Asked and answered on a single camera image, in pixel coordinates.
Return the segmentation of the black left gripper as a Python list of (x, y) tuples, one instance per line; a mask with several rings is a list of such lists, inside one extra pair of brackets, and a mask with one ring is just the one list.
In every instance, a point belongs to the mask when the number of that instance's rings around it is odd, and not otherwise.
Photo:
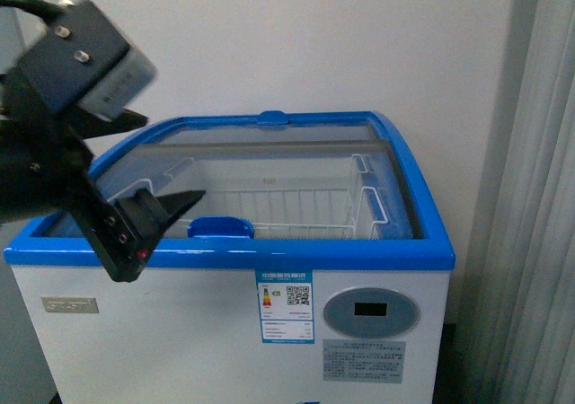
[(112, 280), (135, 281), (161, 239), (206, 194), (186, 190), (154, 196), (138, 189), (109, 202), (87, 170), (93, 159), (83, 139), (127, 133), (149, 118), (123, 110), (105, 120), (76, 109), (76, 132), (53, 116), (21, 70), (4, 79), (1, 120), (1, 220), (67, 211)]

